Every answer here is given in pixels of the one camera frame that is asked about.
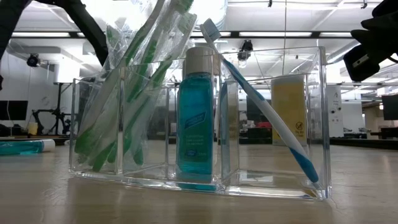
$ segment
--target plastic wrapper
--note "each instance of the plastic wrapper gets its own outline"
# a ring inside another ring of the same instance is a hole
[[[127,22],[121,29],[115,24],[107,28],[109,57],[104,71],[96,77],[98,88],[90,93],[75,146],[80,162],[88,163],[94,171],[102,170],[104,165],[105,170],[115,168],[121,127],[113,124],[119,123],[121,105],[123,152],[133,157],[137,166],[144,157],[146,137],[143,133],[150,120],[148,114],[159,97],[159,87],[168,80],[166,71],[172,66],[168,60],[181,55],[196,23],[196,15],[182,11],[176,2],[179,1],[158,0],[149,15],[145,12],[152,5],[138,4],[136,11],[147,19],[137,31]],[[156,67],[154,64],[129,67],[151,62],[160,63]]]

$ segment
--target wooden table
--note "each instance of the wooden table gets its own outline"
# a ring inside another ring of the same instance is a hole
[[[66,146],[0,157],[0,223],[398,222],[398,151],[332,146],[331,161],[332,199],[313,202],[140,189],[71,177]]]

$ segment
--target white bottle cap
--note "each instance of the white bottle cap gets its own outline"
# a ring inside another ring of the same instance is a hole
[[[192,47],[187,50],[185,58],[185,73],[191,74],[195,72],[208,72],[212,74],[213,71],[213,54],[214,50],[209,47]]]
[[[43,151],[42,152],[53,152],[55,149],[55,141],[53,139],[43,139]]]

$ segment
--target camera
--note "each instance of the camera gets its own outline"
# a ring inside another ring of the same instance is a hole
[[[351,35],[360,45],[344,56],[352,81],[361,82],[380,71],[385,59],[394,63],[391,55],[398,52],[398,1],[384,0],[372,12],[372,19],[362,21],[365,30],[352,30]]]
[[[244,40],[244,43],[238,53],[239,67],[246,67],[247,60],[251,56],[251,51],[253,51],[253,44],[251,43],[251,40]]]
[[[40,66],[40,59],[38,54],[30,54],[30,57],[27,59],[26,64],[28,66],[37,68]]]

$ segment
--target clear acrylic organizer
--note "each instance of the clear acrylic organizer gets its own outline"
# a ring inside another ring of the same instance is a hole
[[[75,80],[70,172],[157,189],[314,200],[330,197],[324,48],[250,54],[246,66],[239,66],[237,53],[223,56],[296,135],[318,173],[316,184],[304,174],[267,118],[253,114],[251,102],[221,64],[219,55],[206,56],[213,60],[214,81],[211,180],[187,180],[177,175],[177,104],[184,59],[112,71],[111,94],[90,128],[81,125],[86,119],[84,109],[92,102],[90,93],[99,92],[110,75],[98,75],[102,82]],[[256,116],[260,121],[249,120]]]

